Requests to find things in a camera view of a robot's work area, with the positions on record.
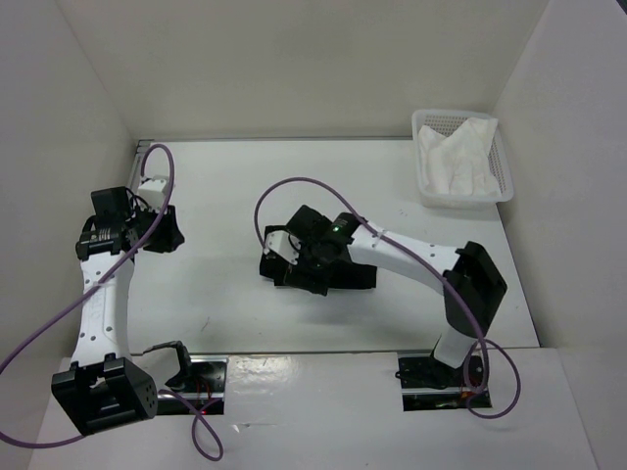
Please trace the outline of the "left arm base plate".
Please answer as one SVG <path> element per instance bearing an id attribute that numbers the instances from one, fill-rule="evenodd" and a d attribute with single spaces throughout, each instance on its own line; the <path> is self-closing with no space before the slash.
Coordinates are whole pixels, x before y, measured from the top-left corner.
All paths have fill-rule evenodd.
<path id="1" fill-rule="evenodd" d="M 190 377 L 172 379 L 180 371 L 176 353 L 169 351 L 135 355 L 134 363 L 153 378 L 156 389 L 171 390 L 202 412 L 223 415 L 228 358 L 226 355 L 192 354 Z"/>

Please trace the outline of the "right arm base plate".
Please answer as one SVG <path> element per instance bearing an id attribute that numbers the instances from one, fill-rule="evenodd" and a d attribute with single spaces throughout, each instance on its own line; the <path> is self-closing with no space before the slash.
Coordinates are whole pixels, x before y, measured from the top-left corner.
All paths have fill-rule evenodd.
<path id="1" fill-rule="evenodd" d="M 492 407 L 488 390 L 475 394 L 466 385 L 461 368 L 453 369 L 427 353 L 399 354 L 395 377 L 405 412 L 464 409 L 474 397 L 478 408 Z"/>

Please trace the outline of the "black skirt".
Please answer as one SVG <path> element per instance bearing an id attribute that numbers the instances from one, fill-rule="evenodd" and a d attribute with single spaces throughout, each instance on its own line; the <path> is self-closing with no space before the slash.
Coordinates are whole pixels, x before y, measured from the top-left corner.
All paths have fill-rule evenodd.
<path id="1" fill-rule="evenodd" d="M 269 225 L 265 228 L 265 236 L 274 230 L 285 230 L 282 225 Z M 376 287 L 377 268 L 372 265 L 356 264 L 351 261 L 344 260 L 345 267 L 343 271 L 346 279 L 350 283 L 351 288 L 346 290 L 368 290 Z M 266 279 L 273 281 L 275 287 L 287 287 L 283 285 L 283 274 L 289 263 L 279 256 L 266 256 L 262 253 L 260 261 L 260 275 Z"/>

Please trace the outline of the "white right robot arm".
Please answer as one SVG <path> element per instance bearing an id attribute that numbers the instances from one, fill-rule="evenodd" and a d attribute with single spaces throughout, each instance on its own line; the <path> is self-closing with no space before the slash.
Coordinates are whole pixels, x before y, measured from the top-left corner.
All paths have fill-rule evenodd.
<path id="1" fill-rule="evenodd" d="M 350 212 L 330 220 L 300 207 L 265 236 L 265 255 L 282 262 L 276 282 L 326 295 L 331 289 L 371 289 L 379 270 L 416 281 L 441 295 L 447 326 L 432 351 L 429 373 L 450 385 L 472 347 L 486 338 L 507 284 L 486 249 L 475 242 L 439 246 L 378 227 Z"/>

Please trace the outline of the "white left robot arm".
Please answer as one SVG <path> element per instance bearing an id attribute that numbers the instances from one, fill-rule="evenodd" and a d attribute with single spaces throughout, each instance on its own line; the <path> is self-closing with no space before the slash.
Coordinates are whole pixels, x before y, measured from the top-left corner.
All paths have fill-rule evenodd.
<path id="1" fill-rule="evenodd" d="M 90 436 L 153 418 L 158 392 L 183 391 L 195 367 L 179 341 L 161 343 L 133 357 L 129 348 L 129 288 L 140 250 L 174 252 L 184 241 L 169 204 L 172 183 L 144 179 L 91 194 L 94 213 L 75 251 L 84 292 L 77 343 L 68 370 L 52 377 L 51 391 L 75 428 Z"/>

